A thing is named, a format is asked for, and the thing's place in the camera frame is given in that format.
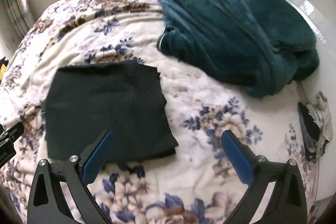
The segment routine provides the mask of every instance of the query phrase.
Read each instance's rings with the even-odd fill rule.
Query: bed
[[[305,159],[297,84],[254,99],[217,82],[156,49],[165,28],[162,18],[157,0],[60,0],[22,40],[0,86],[0,123],[8,129],[22,121],[25,133],[15,143],[16,156],[0,170],[0,181],[24,223],[34,171],[48,158],[44,100],[57,68],[130,59],[161,73],[165,111],[179,146],[174,156],[101,170],[88,188],[112,222],[222,224],[246,190],[220,149],[225,129],[256,155],[295,159],[309,210],[318,166]],[[62,189],[83,223],[65,184]],[[270,185],[252,221],[261,217],[271,193]]]

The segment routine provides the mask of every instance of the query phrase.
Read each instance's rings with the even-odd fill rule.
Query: black clamp
[[[24,133],[24,131],[25,127],[23,123],[18,122],[0,137],[0,168],[3,167],[6,162],[8,162],[16,155],[14,142]]]
[[[87,184],[95,181],[113,141],[113,133],[102,132],[80,156],[65,162],[39,162],[28,202],[28,224],[78,223],[68,208],[60,182],[66,182],[86,224],[110,224],[99,208]],[[221,137],[222,147],[248,190],[224,224],[249,224],[264,196],[269,182],[276,182],[262,218],[255,224],[307,224],[305,189],[295,160],[271,162],[256,156],[230,131]]]

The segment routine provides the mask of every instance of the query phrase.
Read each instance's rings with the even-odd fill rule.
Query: yellow object
[[[2,80],[3,77],[3,73],[6,71],[6,66],[4,64],[2,64],[1,68],[0,68],[0,80]]]

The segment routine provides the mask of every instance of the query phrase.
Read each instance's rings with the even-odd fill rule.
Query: black cloth
[[[303,124],[301,124],[301,132],[303,136],[306,159],[308,161],[316,162],[316,152],[310,152],[308,150],[307,143],[305,143],[305,141],[309,140],[309,138],[312,138],[317,143],[320,137],[320,128],[314,122],[314,118],[309,114],[308,108],[305,107],[301,102],[299,102],[298,104],[298,110],[300,116],[300,123],[303,120]]]
[[[107,162],[174,154],[159,76],[136,61],[58,69],[45,104],[49,157],[79,155],[104,129],[114,132]]]
[[[5,67],[7,67],[8,63],[9,63],[9,61],[6,60],[6,57],[3,57],[2,59],[0,59],[0,67],[2,66],[2,64],[4,64]]]

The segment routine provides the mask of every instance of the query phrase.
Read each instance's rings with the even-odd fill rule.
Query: blue gripper pad
[[[100,143],[93,150],[82,167],[82,183],[91,184],[95,181],[112,148],[113,132],[108,130]]]
[[[253,166],[242,152],[243,144],[231,130],[222,133],[221,143],[240,181],[250,187],[254,182],[254,171]]]

